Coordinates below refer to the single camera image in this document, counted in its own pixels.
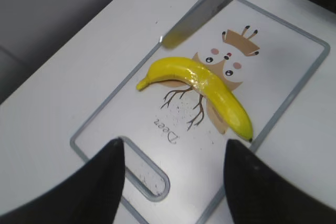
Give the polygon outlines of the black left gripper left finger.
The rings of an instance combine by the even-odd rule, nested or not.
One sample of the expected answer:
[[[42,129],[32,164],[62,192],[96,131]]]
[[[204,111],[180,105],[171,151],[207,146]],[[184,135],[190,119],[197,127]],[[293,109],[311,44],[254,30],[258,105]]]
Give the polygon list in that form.
[[[1,223],[113,223],[124,181],[124,143],[115,138],[61,184],[1,215]]]

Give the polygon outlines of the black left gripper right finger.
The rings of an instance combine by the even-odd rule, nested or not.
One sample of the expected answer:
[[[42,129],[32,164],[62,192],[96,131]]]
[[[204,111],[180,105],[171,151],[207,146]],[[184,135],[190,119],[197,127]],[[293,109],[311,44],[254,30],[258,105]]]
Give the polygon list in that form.
[[[238,140],[228,140],[224,188],[234,223],[335,223],[335,210],[279,176]]]

